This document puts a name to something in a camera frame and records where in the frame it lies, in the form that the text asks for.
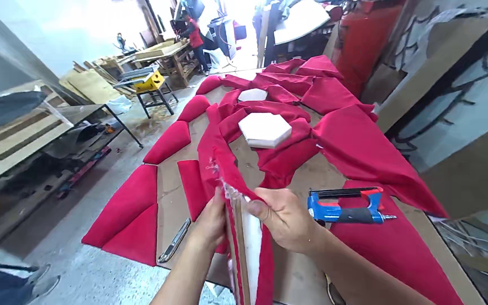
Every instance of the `plywood sheet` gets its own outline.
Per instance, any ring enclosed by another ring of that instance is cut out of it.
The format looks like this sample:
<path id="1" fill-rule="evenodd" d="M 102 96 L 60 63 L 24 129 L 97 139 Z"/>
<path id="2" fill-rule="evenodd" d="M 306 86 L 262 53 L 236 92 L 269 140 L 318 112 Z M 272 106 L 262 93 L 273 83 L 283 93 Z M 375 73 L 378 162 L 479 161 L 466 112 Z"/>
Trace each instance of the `plywood sheet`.
<path id="1" fill-rule="evenodd" d="M 74 88 L 74 90 L 69 88 L 70 90 L 78 91 L 96 104 L 106 104 L 106 102 L 117 99 L 121 95 L 93 69 L 82 73 L 70 71 L 63 80 Z"/>

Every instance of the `concrete floor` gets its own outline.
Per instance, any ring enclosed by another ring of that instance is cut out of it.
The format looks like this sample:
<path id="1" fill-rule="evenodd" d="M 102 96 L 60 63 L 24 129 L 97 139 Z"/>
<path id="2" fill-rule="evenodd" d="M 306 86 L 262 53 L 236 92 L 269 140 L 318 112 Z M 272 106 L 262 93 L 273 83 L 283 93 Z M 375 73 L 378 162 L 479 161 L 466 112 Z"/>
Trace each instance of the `concrete floor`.
<path id="1" fill-rule="evenodd" d="M 61 275 L 58 286 L 35 303 L 148 304 L 152 300 L 168 270 L 82 245 L 80 240 L 112 194 L 142 164 L 153 143 L 176 120 L 195 94 L 194 85 L 203 78 L 193 76 L 191 87 L 175 92 L 180 102 L 170 101 L 173 116 L 164 107 L 153 107 L 149 109 L 152 119 L 147 119 L 140 104 L 134 103 L 120 118 L 145 148 L 140 149 L 128 133 L 122 132 L 110 144 L 112 152 L 82 178 L 67 198 L 47 200 L 0 244 L 0 263 L 50 263 L 46 276 Z M 228 289 L 216 297 L 204 286 L 200 304 L 234 304 L 234 298 Z"/>

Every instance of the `foot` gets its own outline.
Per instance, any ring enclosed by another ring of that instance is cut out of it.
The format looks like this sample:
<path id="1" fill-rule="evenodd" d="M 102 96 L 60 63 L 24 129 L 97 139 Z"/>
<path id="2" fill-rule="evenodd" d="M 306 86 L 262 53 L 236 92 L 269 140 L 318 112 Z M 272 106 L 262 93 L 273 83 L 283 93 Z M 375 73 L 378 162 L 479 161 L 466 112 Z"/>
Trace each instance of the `foot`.
<path id="1" fill-rule="evenodd" d="M 39 267 L 39 269 L 36 272 L 32 273 L 28 277 L 28 283 L 34 285 L 43 275 L 45 275 L 48 272 L 49 269 L 50 269 L 50 264 L 46 264 Z"/>
<path id="2" fill-rule="evenodd" d="M 28 303 L 37 299 L 38 297 L 45 296 L 49 294 L 60 282 L 61 276 L 52 276 L 43 281 L 38 281 L 35 286 L 33 286 L 33 291 L 31 292 L 31 299 Z"/>

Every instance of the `cardboard sheet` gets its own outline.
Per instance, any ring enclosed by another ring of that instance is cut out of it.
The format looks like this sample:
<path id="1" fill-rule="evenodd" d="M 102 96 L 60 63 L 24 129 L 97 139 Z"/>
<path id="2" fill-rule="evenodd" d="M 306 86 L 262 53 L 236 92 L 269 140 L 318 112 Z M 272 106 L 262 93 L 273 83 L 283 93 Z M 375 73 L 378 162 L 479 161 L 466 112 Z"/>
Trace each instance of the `cardboard sheet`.
<path id="1" fill-rule="evenodd" d="M 404 66 L 408 75 L 377 113 L 381 131 L 387 132 L 488 31 L 488 14 L 453 19 L 461 12 L 465 10 L 448 10 L 430 22 L 417 52 Z"/>

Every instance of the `worktable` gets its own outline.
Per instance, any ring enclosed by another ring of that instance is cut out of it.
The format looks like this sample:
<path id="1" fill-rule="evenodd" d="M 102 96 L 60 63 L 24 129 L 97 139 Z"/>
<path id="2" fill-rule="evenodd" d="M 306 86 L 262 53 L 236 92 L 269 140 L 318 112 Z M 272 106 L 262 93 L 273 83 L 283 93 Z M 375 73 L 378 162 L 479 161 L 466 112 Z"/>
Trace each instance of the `worktable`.
<path id="1" fill-rule="evenodd" d="M 85 164 L 89 163 L 102 149 L 105 148 L 105 146 L 124 130 L 133 137 L 141 148 L 143 147 L 127 126 L 125 126 L 118 116 L 105 104 L 63 106 L 56 107 L 55 109 L 61 117 L 69 122 L 69 124 L 62 123 L 60 118 L 54 114 L 44 114 L 40 108 L 35 108 L 31 113 L 21 116 L 7 125 L 0 127 L 0 154 L 7 151 L 11 152 L 8 153 L 9 156 L 0 160 L 0 177 L 5 174 L 8 174 L 11 177 L 12 174 L 9 173 L 12 173 L 20 167 L 26 166 L 28 161 L 39 155 L 38 152 L 40 150 L 48 146 L 54 140 L 64 136 L 68 131 L 77 127 L 82 121 L 91 118 L 91 115 L 95 112 L 102 112 L 102 109 L 106 109 L 109 114 L 112 114 L 121 124 L 121 127 L 115 128 L 114 132 L 110 134 L 99 136 L 88 149 L 85 149 L 80 153 L 79 159 L 81 161 Z M 44 117 L 40 121 L 35 121 L 34 118 L 38 114 L 43 114 Z M 51 129 L 46 130 L 46 127 L 42 129 L 43 125 L 39 123 L 44 121 L 49 124 Z M 64 170 L 60 176 L 48 176 L 36 186 L 35 193 L 22 200 L 14 202 L 8 210 L 4 210 L 2 215 L 0 215 L 0 241 L 23 220 L 30 216 L 45 199 L 59 191 L 60 187 L 77 172 L 78 171 Z"/>
<path id="2" fill-rule="evenodd" d="M 256 72 L 261 72 L 261 69 L 237 71 L 230 74 L 251 80 Z M 223 95 L 230 90 L 231 88 L 219 87 L 205 94 L 205 96 L 211 104 L 219 103 Z M 303 107 L 303 109 L 310 113 L 312 117 L 311 125 L 314 126 L 321 116 L 306 107 Z M 186 218 L 190 217 L 176 162 L 180 160 L 196 160 L 198 158 L 197 145 L 208 122 L 207 115 L 202 114 L 189 123 L 191 144 L 166 159 L 158 167 L 158 256 L 169 246 Z M 244 136 L 240 136 L 236 141 L 230 143 L 229 147 L 238 160 L 238 168 L 248 188 L 254 189 L 264 177 L 264 173 L 257 169 L 257 153 L 248 147 Z M 297 169 L 288 188 L 295 192 L 301 203 L 306 206 L 306 198 L 310 187 L 315 189 L 342 188 L 345 180 L 346 178 L 322 154 L 316 154 Z M 479 293 L 443 239 L 441 239 L 429 218 L 416 208 L 399 201 L 397 201 L 397 204 L 419 232 L 427 246 L 429 246 L 462 301 L 465 304 L 484 304 Z M 190 232 L 193 231 L 194 225 L 194 223 L 191 224 L 186 236 L 189 236 Z M 185 244 L 186 238 L 178 247 L 173 258 L 167 263 L 160 264 L 160 266 L 172 269 L 177 263 Z M 290 305 L 332 304 L 326 293 L 325 275 L 317 269 L 312 260 L 303 254 L 287 252 L 274 241 L 272 245 L 275 261 L 275 301 Z M 226 255 L 214 254 L 207 281 L 230 287 Z"/>
<path id="3" fill-rule="evenodd" d="M 141 59 L 136 59 L 133 57 L 134 55 L 131 55 L 126 61 L 132 61 L 138 68 L 141 68 L 149 62 L 159 60 L 159 64 L 163 69 L 162 74 L 176 75 L 177 82 L 180 83 L 180 86 L 175 87 L 186 88 L 189 85 L 188 77 L 193 73 L 195 67 L 199 65 L 199 62 L 196 59 L 193 59 L 191 65 L 182 66 L 182 59 L 189 59 L 188 56 L 190 52 L 191 46 L 188 41 L 181 47 L 174 49 L 167 54 Z M 169 67 L 170 61 L 172 61 L 174 68 Z"/>

